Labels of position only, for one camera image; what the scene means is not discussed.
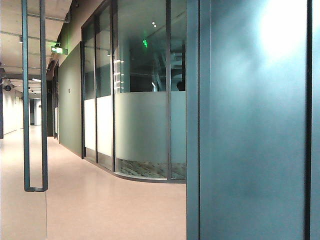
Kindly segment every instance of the glass enclosure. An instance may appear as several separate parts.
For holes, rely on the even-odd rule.
[[[122,176],[185,180],[186,1],[110,2],[82,27],[85,157]]]

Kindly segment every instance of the door handle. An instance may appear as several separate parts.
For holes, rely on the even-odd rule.
[[[22,72],[23,72],[23,161],[24,190],[45,192],[48,190],[48,143],[47,143],[47,80],[46,80],[46,9],[45,0],[40,6],[40,75],[41,75],[41,159],[42,187],[30,186],[29,140],[29,76],[28,76],[28,0],[21,0],[22,12]]]

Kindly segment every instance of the corridor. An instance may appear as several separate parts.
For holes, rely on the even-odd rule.
[[[40,132],[30,127],[32,185],[41,184]],[[22,130],[4,136],[0,156],[3,239],[37,240],[46,214],[48,240],[186,239],[185,184],[121,179],[49,137],[48,191],[25,192]]]

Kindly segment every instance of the green exit sign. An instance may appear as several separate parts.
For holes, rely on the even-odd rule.
[[[58,46],[52,46],[51,47],[51,52],[57,53],[57,54],[63,54],[63,55],[68,55],[68,49],[58,47]]]
[[[144,45],[145,48],[148,48],[148,41],[147,41],[146,39],[144,39],[144,40],[142,41],[142,43],[143,43],[143,45]]]

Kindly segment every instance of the security camera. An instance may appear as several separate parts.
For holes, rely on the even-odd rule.
[[[2,88],[8,92],[15,87],[7,78],[7,76],[1,77],[0,85],[2,85]]]

